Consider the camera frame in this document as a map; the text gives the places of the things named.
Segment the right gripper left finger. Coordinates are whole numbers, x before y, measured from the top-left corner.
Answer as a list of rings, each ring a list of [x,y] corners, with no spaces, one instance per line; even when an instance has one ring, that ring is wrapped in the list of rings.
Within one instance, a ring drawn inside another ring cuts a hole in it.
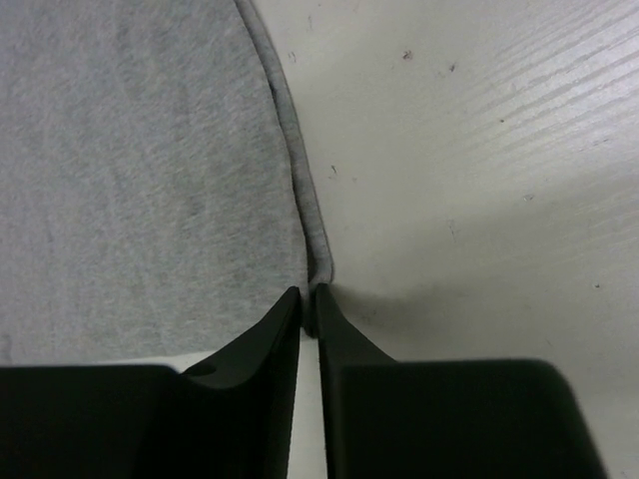
[[[164,365],[5,367],[5,478],[283,478],[302,300],[183,372]]]

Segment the grey tank top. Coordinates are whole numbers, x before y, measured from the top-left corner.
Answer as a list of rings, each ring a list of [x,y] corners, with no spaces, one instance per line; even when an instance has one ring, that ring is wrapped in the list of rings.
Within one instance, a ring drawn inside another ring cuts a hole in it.
[[[249,1],[1,5],[1,362],[216,350],[332,260]]]

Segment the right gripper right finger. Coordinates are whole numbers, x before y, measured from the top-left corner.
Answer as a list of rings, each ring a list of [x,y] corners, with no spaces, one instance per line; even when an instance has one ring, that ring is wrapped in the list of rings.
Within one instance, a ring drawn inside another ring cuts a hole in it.
[[[602,478],[575,396],[536,359],[400,362],[315,293],[331,478]]]

